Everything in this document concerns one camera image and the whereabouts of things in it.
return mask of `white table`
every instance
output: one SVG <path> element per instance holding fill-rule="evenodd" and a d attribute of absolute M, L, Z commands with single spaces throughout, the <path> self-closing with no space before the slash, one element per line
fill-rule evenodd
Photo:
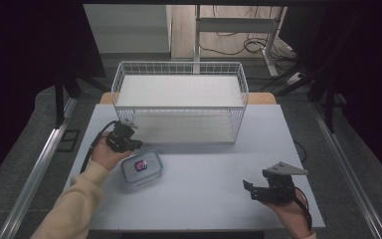
<path fill-rule="evenodd" d="M 70 178 L 80 172 L 96 134 L 112 120 L 116 120 L 112 105 L 96 105 Z M 163 176 L 131 190 L 118 166 L 102 186 L 105 196 L 91 229 L 146 232 L 283 228 L 274 212 L 251 200 L 250 192 L 243 187 L 243 179 L 267 187 L 262 169 L 279 161 L 302 168 L 279 105 L 248 105 L 235 144 L 144 143 L 135 153 L 147 149 L 159 152 Z M 307 196 L 312 226 L 324 227 L 306 176 L 294 176 L 293 182 Z"/>

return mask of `black curtain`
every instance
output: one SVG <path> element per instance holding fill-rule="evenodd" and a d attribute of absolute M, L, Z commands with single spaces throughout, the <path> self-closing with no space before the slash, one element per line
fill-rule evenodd
<path fill-rule="evenodd" d="M 0 164 L 58 72 L 105 77 L 83 4 L 0 0 Z"/>
<path fill-rule="evenodd" d="M 367 6 L 337 76 L 344 115 L 382 163 L 382 1 Z"/>

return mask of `hand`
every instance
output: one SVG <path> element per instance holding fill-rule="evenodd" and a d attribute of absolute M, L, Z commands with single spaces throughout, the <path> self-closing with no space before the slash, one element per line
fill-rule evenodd
<path fill-rule="evenodd" d="M 299 190 L 295 190 L 296 197 L 306 206 L 306 201 Z M 294 239 L 305 238 L 311 235 L 308 230 L 308 224 L 303 215 L 302 210 L 294 201 L 287 205 L 275 205 L 273 203 L 263 203 L 270 207 L 278 216 L 281 223 L 286 230 L 290 233 L 290 236 Z"/>
<path fill-rule="evenodd" d="M 106 138 L 109 132 L 104 132 L 101 138 L 98 140 L 97 145 L 92 154 L 92 161 L 100 164 L 107 171 L 111 171 L 116 167 L 116 165 L 123 159 L 131 155 L 131 151 L 125 152 L 114 152 L 106 144 Z"/>

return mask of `white wire basket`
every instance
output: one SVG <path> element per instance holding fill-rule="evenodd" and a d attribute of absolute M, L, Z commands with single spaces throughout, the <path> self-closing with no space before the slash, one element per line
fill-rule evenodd
<path fill-rule="evenodd" d="M 111 95 L 144 143 L 234 143 L 249 96 L 236 62 L 121 62 Z"/>

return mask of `container lid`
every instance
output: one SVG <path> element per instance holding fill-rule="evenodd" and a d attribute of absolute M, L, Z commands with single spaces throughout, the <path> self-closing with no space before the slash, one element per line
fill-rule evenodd
<path fill-rule="evenodd" d="M 163 169 L 157 151 L 150 150 L 122 161 L 121 170 L 126 182 L 135 183 L 156 175 Z"/>

